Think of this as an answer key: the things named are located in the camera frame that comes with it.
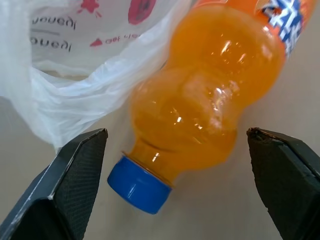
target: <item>plastic bottle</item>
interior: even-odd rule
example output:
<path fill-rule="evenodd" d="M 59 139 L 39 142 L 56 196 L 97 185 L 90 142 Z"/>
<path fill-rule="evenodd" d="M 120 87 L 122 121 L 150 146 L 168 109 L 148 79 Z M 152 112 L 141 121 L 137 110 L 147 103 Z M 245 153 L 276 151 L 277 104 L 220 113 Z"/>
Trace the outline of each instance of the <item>plastic bottle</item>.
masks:
<path fill-rule="evenodd" d="M 274 84 L 315 2 L 199 1 L 175 30 L 164 68 L 132 93 L 136 142 L 109 185 L 155 214 L 181 172 L 225 161 L 242 111 Z"/>

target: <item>plastic bag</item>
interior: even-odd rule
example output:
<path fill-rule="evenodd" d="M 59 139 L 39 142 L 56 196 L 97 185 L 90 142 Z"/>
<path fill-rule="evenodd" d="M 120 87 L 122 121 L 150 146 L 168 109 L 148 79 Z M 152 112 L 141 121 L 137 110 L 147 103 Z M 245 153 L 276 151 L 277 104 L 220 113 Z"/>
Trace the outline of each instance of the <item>plastic bag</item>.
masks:
<path fill-rule="evenodd" d="M 88 9 L 88 3 L 103 8 Z M 61 147 L 119 108 L 132 87 L 161 67 L 173 30 L 190 4 L 2 0 L 0 96 L 11 101 L 34 134 Z M 146 14 L 139 12 L 149 7 Z M 114 25 L 108 25 L 112 18 Z M 75 81 L 43 71 L 90 75 Z"/>

